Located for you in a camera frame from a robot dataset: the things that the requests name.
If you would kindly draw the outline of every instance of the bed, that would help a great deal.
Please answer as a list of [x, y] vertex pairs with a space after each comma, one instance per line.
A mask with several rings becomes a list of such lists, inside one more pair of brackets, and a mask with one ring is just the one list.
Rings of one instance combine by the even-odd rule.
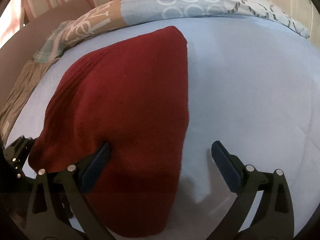
[[[7, 145], [22, 134], [39, 136], [46, 107], [76, 60], [116, 42], [175, 26], [188, 42], [190, 120], [167, 226], [143, 239], [205, 239], [222, 220], [236, 195], [211, 159], [215, 140], [260, 171], [284, 171], [297, 235], [320, 202], [320, 53], [302, 37], [303, 28], [292, 31], [283, 23], [241, 14], [146, 23], [132, 19], [126, 28], [74, 45], [51, 65], [15, 121]], [[27, 163], [23, 170], [31, 178], [36, 175]], [[242, 229], [250, 225], [260, 198], [257, 194]], [[72, 223], [81, 230], [76, 220]]]

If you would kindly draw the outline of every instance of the red blanket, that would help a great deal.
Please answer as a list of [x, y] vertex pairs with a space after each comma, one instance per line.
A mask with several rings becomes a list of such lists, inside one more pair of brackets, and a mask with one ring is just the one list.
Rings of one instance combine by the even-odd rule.
[[111, 159], [88, 203], [122, 236], [153, 235], [175, 198], [187, 127], [187, 42], [171, 26], [75, 62], [49, 102], [29, 164], [61, 171], [109, 142]]

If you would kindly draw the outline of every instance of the green plaid fabric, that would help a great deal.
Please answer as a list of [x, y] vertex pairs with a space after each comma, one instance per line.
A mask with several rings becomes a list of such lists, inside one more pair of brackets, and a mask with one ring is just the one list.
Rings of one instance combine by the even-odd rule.
[[62, 22], [60, 26], [52, 32], [42, 48], [33, 55], [34, 61], [47, 63], [63, 53], [66, 46], [62, 42], [62, 35], [70, 22], [72, 21]]

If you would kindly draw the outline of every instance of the metal bolt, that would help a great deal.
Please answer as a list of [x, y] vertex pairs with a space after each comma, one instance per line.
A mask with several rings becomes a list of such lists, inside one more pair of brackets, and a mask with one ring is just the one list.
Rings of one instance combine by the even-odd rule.
[[43, 174], [45, 174], [45, 169], [41, 169], [41, 170], [39, 170], [39, 171], [38, 171], [38, 174], [39, 174], [39, 175], [43, 175]]
[[247, 165], [245, 168], [247, 169], [247, 171], [254, 171], [254, 167], [252, 165]]
[[281, 169], [277, 169], [276, 170], [276, 173], [279, 175], [279, 176], [282, 176], [283, 175], [283, 171]]
[[76, 166], [73, 164], [68, 166], [68, 171], [74, 171], [75, 169], [76, 169]]

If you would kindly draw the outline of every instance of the light blue bed sheet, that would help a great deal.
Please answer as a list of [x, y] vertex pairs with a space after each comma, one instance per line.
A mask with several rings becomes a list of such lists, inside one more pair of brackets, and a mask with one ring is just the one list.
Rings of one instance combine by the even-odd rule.
[[[7, 145], [22, 134], [39, 136], [49, 100], [65, 71], [80, 57], [170, 25], [188, 41], [190, 123], [167, 227], [144, 239], [205, 240], [222, 220], [236, 195], [210, 157], [216, 140], [259, 171], [284, 171], [297, 234], [320, 202], [320, 53], [275, 22], [246, 16], [162, 20], [83, 42], [42, 78]], [[35, 176], [27, 164], [24, 171]], [[242, 229], [250, 225], [260, 197], [261, 193]]]

